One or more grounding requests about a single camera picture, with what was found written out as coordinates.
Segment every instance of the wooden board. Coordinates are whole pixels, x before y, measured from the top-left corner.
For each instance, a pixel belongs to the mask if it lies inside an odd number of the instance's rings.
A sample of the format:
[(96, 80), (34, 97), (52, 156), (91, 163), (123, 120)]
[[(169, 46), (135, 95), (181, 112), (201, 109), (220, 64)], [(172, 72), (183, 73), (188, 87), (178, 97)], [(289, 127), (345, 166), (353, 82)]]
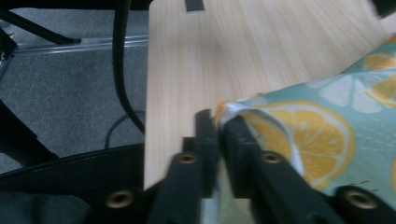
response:
[(389, 34), (367, 1), (155, 0), (149, 10), (146, 176), (163, 178), (193, 116), (228, 99), (340, 73)]

